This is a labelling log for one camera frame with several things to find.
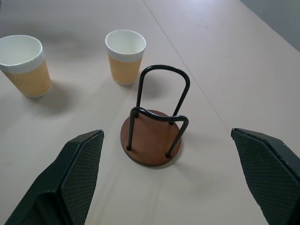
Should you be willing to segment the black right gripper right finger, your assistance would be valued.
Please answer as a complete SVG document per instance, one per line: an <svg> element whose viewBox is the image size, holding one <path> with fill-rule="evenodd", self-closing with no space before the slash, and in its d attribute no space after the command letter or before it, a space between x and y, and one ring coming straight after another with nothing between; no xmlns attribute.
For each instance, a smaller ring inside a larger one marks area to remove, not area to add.
<svg viewBox="0 0 300 225"><path fill-rule="evenodd" d="M300 223L300 159L281 140L233 128L245 180L270 225Z"/></svg>

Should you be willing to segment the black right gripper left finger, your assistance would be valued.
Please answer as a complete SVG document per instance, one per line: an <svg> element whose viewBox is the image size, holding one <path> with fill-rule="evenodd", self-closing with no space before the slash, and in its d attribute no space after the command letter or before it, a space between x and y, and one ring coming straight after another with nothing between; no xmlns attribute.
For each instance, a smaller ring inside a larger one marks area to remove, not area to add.
<svg viewBox="0 0 300 225"><path fill-rule="evenodd" d="M34 180L7 225L83 225L95 192L103 130L68 141Z"/></svg>

